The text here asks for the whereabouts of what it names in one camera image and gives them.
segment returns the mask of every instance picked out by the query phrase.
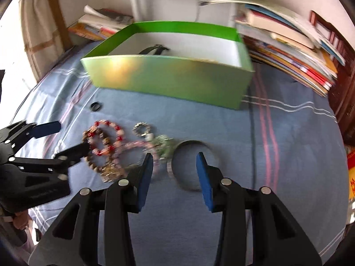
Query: black ring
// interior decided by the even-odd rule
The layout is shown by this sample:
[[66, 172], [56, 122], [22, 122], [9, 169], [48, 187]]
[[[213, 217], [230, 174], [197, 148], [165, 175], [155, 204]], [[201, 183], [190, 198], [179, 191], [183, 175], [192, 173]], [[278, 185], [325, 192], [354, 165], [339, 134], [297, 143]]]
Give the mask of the black ring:
[[183, 141], [179, 144], [177, 144], [173, 150], [173, 154], [171, 156], [171, 158], [168, 160], [168, 162], [166, 163], [166, 170], [168, 171], [168, 175], [170, 178], [174, 179], [175, 182], [180, 186], [180, 188], [187, 190], [187, 191], [193, 191], [193, 192], [197, 192], [197, 191], [201, 191], [201, 188], [193, 188], [190, 186], [186, 186], [184, 185], [182, 182], [180, 182], [177, 177], [174, 175], [174, 170], [173, 170], [173, 159], [174, 159], [174, 155], [177, 151], [177, 149], [186, 146], [186, 145], [191, 145], [191, 144], [195, 144], [195, 145], [201, 145], [201, 146], [205, 146], [208, 150], [211, 151], [212, 155], [214, 156], [218, 167], [220, 166], [220, 159], [219, 157], [214, 153], [214, 151], [211, 149], [211, 147], [209, 145], [207, 145], [206, 143], [202, 142], [202, 141], [198, 141], [198, 140], [186, 140]]
[[93, 112], [97, 112], [97, 111], [99, 111], [101, 108], [102, 108], [102, 105], [101, 105], [101, 103], [99, 103], [99, 102], [94, 102], [94, 103], [92, 103], [92, 104], [90, 105], [90, 109], [91, 109], [91, 111], [93, 111]]

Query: white wall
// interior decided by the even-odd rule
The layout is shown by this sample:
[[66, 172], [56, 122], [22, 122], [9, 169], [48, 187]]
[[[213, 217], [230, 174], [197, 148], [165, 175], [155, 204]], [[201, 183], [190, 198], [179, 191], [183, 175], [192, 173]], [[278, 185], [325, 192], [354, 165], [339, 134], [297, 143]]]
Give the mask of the white wall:
[[[332, 23], [355, 48], [355, 27], [339, 0], [273, 0], [306, 19], [314, 10]], [[132, 14], [130, 0], [60, 0], [67, 25], [74, 23], [82, 14], [86, 4], [94, 8], [111, 8], [124, 14]], [[144, 20], [194, 21], [197, 0], [139, 0]], [[227, 25], [230, 4], [216, 4], [200, 8], [199, 22]]]

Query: stack of books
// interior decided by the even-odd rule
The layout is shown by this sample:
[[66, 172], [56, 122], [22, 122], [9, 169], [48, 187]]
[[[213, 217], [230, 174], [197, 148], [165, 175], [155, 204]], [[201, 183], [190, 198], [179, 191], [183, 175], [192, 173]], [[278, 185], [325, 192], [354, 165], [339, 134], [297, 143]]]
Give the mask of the stack of books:
[[69, 32], [93, 41], [102, 41], [133, 23], [133, 17], [110, 9], [84, 7], [85, 15], [68, 28]]
[[337, 49], [309, 21], [264, 0], [205, 0], [200, 5], [242, 4], [237, 30], [253, 60], [272, 65], [326, 96], [337, 79], [333, 59], [345, 65]]

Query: open box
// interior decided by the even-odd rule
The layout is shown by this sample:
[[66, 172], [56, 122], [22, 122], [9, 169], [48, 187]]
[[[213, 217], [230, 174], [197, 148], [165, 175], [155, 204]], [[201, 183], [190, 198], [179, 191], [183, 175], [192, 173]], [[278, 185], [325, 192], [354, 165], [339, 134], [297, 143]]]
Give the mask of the open box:
[[[161, 44], [162, 55], [138, 55]], [[102, 42], [82, 64], [96, 87], [164, 95], [238, 109], [253, 67], [230, 27], [152, 21], [134, 23]]]

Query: bed sheet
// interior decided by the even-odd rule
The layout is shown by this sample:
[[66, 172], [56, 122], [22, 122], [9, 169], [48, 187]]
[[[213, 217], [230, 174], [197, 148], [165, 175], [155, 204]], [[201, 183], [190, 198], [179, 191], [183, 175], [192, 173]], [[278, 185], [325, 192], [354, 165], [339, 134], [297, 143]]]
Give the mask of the bed sheet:
[[[156, 134], [178, 140], [201, 140], [218, 154], [219, 167], [242, 187], [253, 185], [251, 121], [254, 122], [256, 189], [270, 186], [288, 207], [325, 262], [340, 242], [347, 218], [346, 154], [333, 111], [326, 98], [315, 94], [283, 72], [255, 64], [250, 93], [238, 111], [175, 98], [94, 87], [80, 63], [96, 43], [58, 65], [35, 87], [14, 121], [46, 123], [59, 120], [60, 133], [32, 139], [19, 156], [50, 158], [81, 142], [82, 132], [96, 120], [121, 125], [128, 140], [140, 121]], [[100, 102], [98, 112], [90, 104]], [[197, 183], [195, 153], [177, 161], [182, 179]], [[212, 155], [207, 162], [216, 163]], [[30, 209], [44, 233], [61, 209], [83, 187], [109, 186], [81, 162], [69, 170], [72, 194]], [[103, 259], [103, 215], [100, 216], [99, 263]], [[182, 190], [161, 165], [152, 179], [146, 205], [130, 214], [132, 244], [137, 265], [213, 265], [221, 215], [208, 212], [202, 194]], [[251, 227], [247, 264], [252, 262]]]

